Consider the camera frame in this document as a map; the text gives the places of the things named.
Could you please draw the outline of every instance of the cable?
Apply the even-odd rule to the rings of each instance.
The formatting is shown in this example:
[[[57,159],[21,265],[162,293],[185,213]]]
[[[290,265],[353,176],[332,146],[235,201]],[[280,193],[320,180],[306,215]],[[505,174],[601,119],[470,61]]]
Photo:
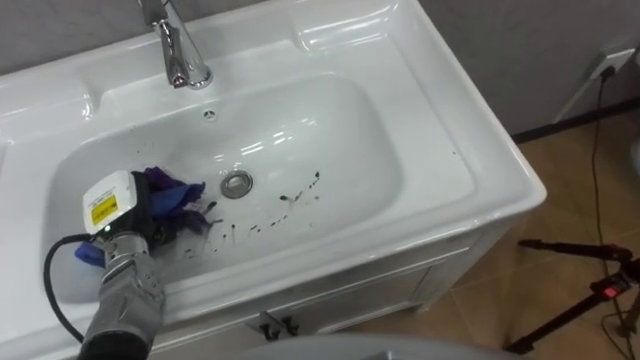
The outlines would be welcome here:
[[[620,312],[620,315],[622,314],[626,314],[628,313],[628,311],[622,311]],[[600,328],[602,329],[602,332],[604,332],[604,334],[607,336],[607,339],[609,339],[609,342],[611,342],[611,344],[613,346],[615,346],[616,350],[618,350],[618,353],[620,353],[620,356],[622,356],[623,358],[627,359],[627,360],[635,360],[635,354],[633,352],[633,346],[630,343],[627,343],[627,351],[629,351],[629,354],[631,356],[627,356],[627,354],[624,352],[624,350],[622,350],[622,348],[618,345],[618,343],[616,343],[615,340],[613,340],[613,337],[611,336],[611,334],[609,334],[609,331],[607,331],[607,327],[604,325],[604,322],[606,319],[610,318],[610,317],[614,317],[614,316],[618,316],[618,313],[613,313],[613,314],[608,314],[603,316],[600,319]]]
[[[92,237],[89,234],[78,234],[78,235],[70,235],[63,237],[58,242],[53,244],[47,256],[44,258],[44,291],[47,294],[47,300],[49,300],[49,305],[51,305],[51,310],[56,314],[58,321],[60,324],[71,334],[78,342],[82,343],[84,341],[84,336],[75,328],[69,320],[64,316],[62,310],[60,310],[60,306],[58,306],[58,302],[56,301],[56,296],[53,293],[53,286],[51,285],[51,261],[53,260],[53,255],[55,255],[56,251],[62,246],[66,244],[83,242],[83,241],[92,241]]]
[[[609,78],[615,75],[615,73],[616,73],[616,70],[612,66],[607,67],[602,71],[602,73],[600,73],[600,88],[598,90],[598,102],[596,105],[596,111],[599,111],[602,107],[602,93],[604,90],[604,85]],[[598,139],[600,135],[600,120],[601,119],[598,119],[596,121],[596,128],[593,135],[593,148],[591,151],[591,176],[593,178],[593,190],[594,190],[593,192],[594,192],[594,203],[595,203],[594,206],[595,206],[595,212],[596,212],[596,229],[598,232],[598,242],[600,245],[604,245],[604,236],[602,235],[602,221],[600,216],[600,188],[598,187],[598,172],[596,167],[596,155],[598,153]],[[609,276],[610,275],[609,268],[607,267],[607,263],[604,260],[602,261],[602,268],[604,269],[605,275]],[[620,309],[620,303],[618,302],[618,299],[616,298],[613,299],[613,306],[616,312],[613,314],[603,316],[602,319],[600,320],[600,327],[602,328],[602,331],[604,331],[604,334],[607,336],[609,341],[616,347],[620,355],[622,355],[622,357],[624,357],[627,360],[636,360],[636,356],[633,351],[633,345],[631,344],[631,339],[629,335],[627,334],[625,336],[627,351],[629,352],[629,356],[627,356],[627,354],[625,354],[625,352],[620,348],[620,346],[618,346],[618,344],[613,340],[613,338],[607,331],[606,327],[604,326],[605,319],[613,316],[617,316],[618,320],[620,321],[620,326],[623,326],[623,321],[624,321],[622,317],[623,312]]]

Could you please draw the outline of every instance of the white ceramic sink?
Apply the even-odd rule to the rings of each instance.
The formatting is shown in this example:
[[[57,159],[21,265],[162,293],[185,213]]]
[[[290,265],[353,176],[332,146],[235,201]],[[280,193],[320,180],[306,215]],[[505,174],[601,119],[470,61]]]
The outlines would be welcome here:
[[[185,234],[156,253],[167,323],[544,198],[416,0],[274,0],[189,29],[214,73],[197,92],[166,84],[155,34],[0,78],[0,263],[12,269],[0,275],[0,318],[14,324],[1,328],[0,352],[73,354],[42,261],[83,232],[82,194],[114,170],[159,166],[205,181],[203,204],[218,203],[209,219],[223,222],[208,237]],[[238,169],[254,187],[227,199],[219,184]],[[101,270],[73,250],[56,255],[53,281],[84,331]]]
[[[203,116],[207,111],[214,111],[215,118]],[[462,162],[455,160],[452,170],[468,178]],[[206,101],[82,144],[54,175],[48,203],[52,211],[46,216],[47,228],[55,231],[43,242],[43,255],[66,234],[84,231],[82,218],[75,216],[81,210],[78,189],[89,188],[117,169],[148,166],[159,166],[187,182],[206,182],[203,204],[217,202],[209,219],[223,220],[208,237],[185,231],[174,246],[154,254],[168,283],[262,258],[360,223],[388,209],[406,182],[367,95],[341,77],[311,77]],[[252,176],[254,186],[240,199],[227,199],[219,185],[238,169]],[[60,300],[96,301],[101,271],[87,269],[73,259],[72,247],[67,250],[56,262]]]

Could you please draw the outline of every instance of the tile floor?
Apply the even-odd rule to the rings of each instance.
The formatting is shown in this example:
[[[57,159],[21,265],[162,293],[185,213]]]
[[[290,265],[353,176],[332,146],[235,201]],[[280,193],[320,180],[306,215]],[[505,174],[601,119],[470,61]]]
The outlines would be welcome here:
[[[630,146],[640,137],[640,112],[602,122],[597,157],[605,242],[640,256],[640,178],[630,165]],[[519,249],[522,238],[597,244],[591,149],[595,124],[520,145],[545,186],[545,203],[502,238],[428,312],[391,314],[350,331],[410,334],[500,348],[589,295],[603,276],[598,260]],[[636,291],[621,297],[626,309]],[[601,305],[550,335],[532,359],[622,359],[600,329],[613,312]],[[613,328],[615,320],[607,322]],[[640,354],[640,335],[633,342]]]

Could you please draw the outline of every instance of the gray wall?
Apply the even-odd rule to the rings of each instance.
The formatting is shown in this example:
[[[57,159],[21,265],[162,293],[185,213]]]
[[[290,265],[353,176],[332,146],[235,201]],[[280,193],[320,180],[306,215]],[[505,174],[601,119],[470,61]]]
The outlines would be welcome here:
[[[185,20],[262,0],[174,0]],[[420,0],[511,133],[548,124],[597,54],[640,44],[638,0]],[[135,0],[0,1],[0,74],[142,34]],[[628,65],[606,103],[640,96]],[[568,116],[589,111],[592,86]]]

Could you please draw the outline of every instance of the faucet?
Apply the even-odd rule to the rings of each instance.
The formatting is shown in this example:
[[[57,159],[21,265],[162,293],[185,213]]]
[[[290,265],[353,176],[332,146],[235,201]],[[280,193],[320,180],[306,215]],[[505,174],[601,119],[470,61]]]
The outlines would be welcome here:
[[[213,79],[211,69],[202,60],[171,1],[138,0],[138,3],[142,7],[145,24],[160,35],[169,85],[175,89],[207,87]]]

